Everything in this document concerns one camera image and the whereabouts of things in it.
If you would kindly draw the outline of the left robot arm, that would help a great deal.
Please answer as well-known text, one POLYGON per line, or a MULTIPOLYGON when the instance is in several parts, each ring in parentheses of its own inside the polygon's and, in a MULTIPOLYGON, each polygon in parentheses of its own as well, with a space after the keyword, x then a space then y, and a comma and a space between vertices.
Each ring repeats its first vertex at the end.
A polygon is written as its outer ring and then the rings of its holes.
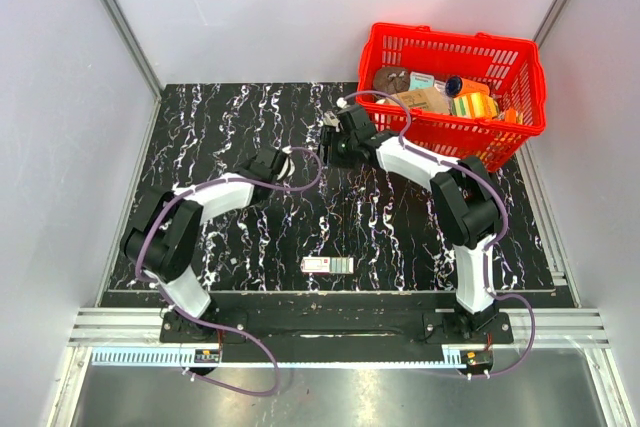
POLYGON ((217 320, 210 295, 191 266, 201 227, 228 212, 266 200, 271 186, 295 171, 292 149, 263 148, 232 173, 206 187, 152 187, 143 196, 120 240, 120 251, 186 314, 182 331, 195 342, 211 339, 217 320))

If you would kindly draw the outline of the white black stapler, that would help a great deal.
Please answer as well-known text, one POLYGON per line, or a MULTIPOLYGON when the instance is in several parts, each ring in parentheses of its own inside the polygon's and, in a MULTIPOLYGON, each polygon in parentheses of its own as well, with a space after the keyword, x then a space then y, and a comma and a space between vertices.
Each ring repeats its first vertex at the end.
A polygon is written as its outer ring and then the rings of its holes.
POLYGON ((323 126, 333 128, 336 131, 340 129, 340 121, 333 111, 328 111, 323 114, 323 126))

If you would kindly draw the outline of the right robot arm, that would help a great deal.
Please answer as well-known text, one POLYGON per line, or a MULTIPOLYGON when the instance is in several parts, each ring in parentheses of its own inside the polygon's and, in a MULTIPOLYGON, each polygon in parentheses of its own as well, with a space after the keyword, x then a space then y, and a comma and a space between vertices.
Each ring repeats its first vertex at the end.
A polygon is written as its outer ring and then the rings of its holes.
POLYGON ((491 261, 505 208, 483 162, 443 156, 379 130, 360 105, 324 114, 318 153, 329 165, 368 165, 429 190, 456 262, 457 305, 446 325, 468 343, 486 336, 497 315, 491 261))

